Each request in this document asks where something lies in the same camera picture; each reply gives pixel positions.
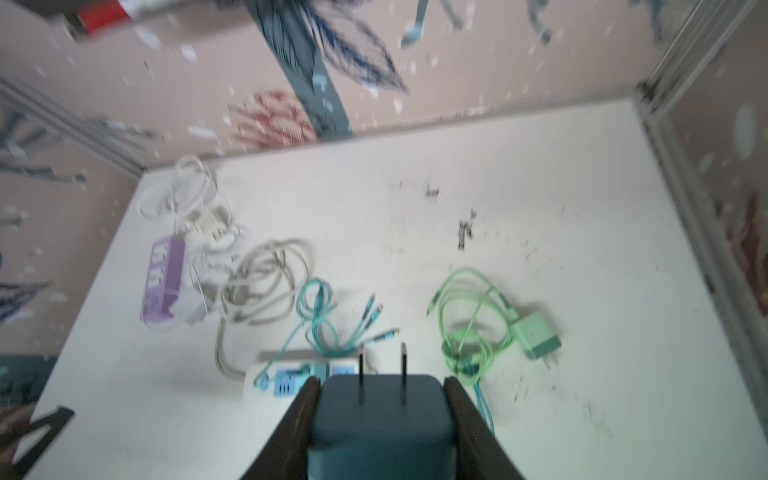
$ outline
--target blue leaf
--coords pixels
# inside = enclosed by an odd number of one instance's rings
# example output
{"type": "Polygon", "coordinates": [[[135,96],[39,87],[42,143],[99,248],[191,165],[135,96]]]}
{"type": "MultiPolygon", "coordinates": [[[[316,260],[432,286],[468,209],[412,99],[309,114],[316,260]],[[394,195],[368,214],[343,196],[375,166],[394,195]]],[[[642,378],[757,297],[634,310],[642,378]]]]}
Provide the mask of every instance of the blue leaf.
{"type": "Polygon", "coordinates": [[[312,84],[316,48],[304,27],[299,0],[245,0],[244,3],[277,61],[312,84]]]}
{"type": "Polygon", "coordinates": [[[367,85],[407,92],[384,42],[333,0],[303,3],[306,30],[336,70],[367,85]]]}

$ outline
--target plug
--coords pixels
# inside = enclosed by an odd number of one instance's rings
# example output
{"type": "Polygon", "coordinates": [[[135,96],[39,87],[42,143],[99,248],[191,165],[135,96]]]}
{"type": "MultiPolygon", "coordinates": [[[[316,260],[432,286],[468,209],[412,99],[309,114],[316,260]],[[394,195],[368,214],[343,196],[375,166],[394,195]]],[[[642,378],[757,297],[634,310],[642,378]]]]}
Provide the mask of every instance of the plug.
{"type": "Polygon", "coordinates": [[[540,359],[562,345],[552,325],[540,313],[532,313],[512,325],[523,353],[531,360],[540,359]]]}

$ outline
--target white tabletop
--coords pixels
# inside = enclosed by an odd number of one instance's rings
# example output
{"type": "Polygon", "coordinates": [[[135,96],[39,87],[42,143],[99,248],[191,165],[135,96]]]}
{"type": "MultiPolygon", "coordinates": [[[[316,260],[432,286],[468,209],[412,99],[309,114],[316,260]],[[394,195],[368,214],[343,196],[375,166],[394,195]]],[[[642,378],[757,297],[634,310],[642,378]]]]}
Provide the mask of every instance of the white tabletop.
{"type": "MultiPolygon", "coordinates": [[[[544,311],[563,342],[558,364],[513,346],[483,383],[497,438],[529,480],[765,478],[766,441],[629,101],[244,157],[216,172],[254,246],[311,244],[339,317],[376,292],[377,327],[402,329],[410,372],[448,374],[425,308],[461,266],[544,311]],[[475,235],[459,251],[471,209],[475,235]]],[[[137,195],[169,175],[145,175],[137,195]]],[[[29,478],[239,478],[287,408],[244,401],[219,374],[215,322],[158,333],[139,320],[151,244],[168,234],[135,205],[126,213],[37,408],[77,415],[29,478]]],[[[254,363],[295,321],[242,327],[227,355],[254,363]]]]}

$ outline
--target light green cable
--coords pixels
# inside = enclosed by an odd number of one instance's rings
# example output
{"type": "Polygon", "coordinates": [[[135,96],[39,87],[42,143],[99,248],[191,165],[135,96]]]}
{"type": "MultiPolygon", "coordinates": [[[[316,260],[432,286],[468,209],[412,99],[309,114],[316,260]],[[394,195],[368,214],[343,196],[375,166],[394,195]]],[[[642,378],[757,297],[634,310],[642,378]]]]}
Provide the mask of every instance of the light green cable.
{"type": "Polygon", "coordinates": [[[490,371],[495,356],[515,341],[512,325],[519,318],[518,313],[485,275],[472,268],[456,270],[445,280],[429,304],[427,316],[436,306],[438,307],[438,325],[442,336],[442,355],[445,364],[456,375],[459,382],[474,387],[478,411],[493,432],[493,419],[485,397],[480,390],[479,382],[490,371]],[[471,276],[485,286],[485,292],[476,293],[464,287],[451,288],[451,283],[459,276],[471,276]],[[466,327],[447,332],[444,319],[445,308],[449,303],[457,301],[477,303],[477,306],[466,327]],[[492,346],[473,328],[478,314],[483,308],[491,310],[504,324],[505,337],[497,346],[492,346]],[[474,351],[471,353],[464,352],[468,342],[474,346],[474,351]]]}

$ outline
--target gray cable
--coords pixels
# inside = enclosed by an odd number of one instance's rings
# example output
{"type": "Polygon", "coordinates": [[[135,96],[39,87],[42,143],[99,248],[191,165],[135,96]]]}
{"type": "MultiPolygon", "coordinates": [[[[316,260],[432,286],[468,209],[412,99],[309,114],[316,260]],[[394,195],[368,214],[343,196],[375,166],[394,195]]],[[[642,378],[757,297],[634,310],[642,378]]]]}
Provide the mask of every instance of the gray cable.
{"type": "Polygon", "coordinates": [[[296,293],[310,277],[310,266],[296,247],[300,245],[293,240],[270,241],[259,245],[243,257],[223,285],[219,294],[223,315],[216,335],[214,359],[219,372],[227,378],[238,382],[245,380],[245,372],[227,363],[223,353],[227,324],[260,326],[282,320],[293,311],[296,293]],[[297,258],[304,270],[304,278],[300,283],[296,281],[286,261],[288,254],[297,258]],[[262,283],[266,283],[267,287],[259,292],[257,288],[262,283]],[[276,293],[283,283],[287,285],[287,290],[276,293]],[[286,308],[270,314],[281,303],[285,303],[286,308]]]}

